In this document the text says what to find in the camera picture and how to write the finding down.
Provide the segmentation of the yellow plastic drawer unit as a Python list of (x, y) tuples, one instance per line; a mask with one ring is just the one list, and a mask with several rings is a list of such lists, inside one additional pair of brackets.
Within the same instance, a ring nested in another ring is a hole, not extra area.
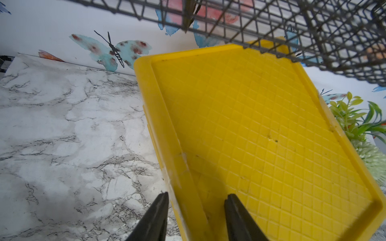
[(226, 241), (236, 194), (271, 241), (368, 241), (386, 198), (298, 63), (223, 45), (134, 70), (185, 241)]

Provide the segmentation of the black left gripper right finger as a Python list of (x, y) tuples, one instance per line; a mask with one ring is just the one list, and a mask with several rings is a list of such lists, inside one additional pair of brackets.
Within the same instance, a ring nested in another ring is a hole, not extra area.
[(268, 241), (236, 194), (228, 195), (224, 209), (230, 241)]

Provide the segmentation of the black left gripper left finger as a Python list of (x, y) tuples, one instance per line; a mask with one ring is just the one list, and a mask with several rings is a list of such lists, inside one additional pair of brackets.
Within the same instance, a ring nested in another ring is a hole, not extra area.
[(159, 194), (126, 241), (165, 241), (169, 195)]

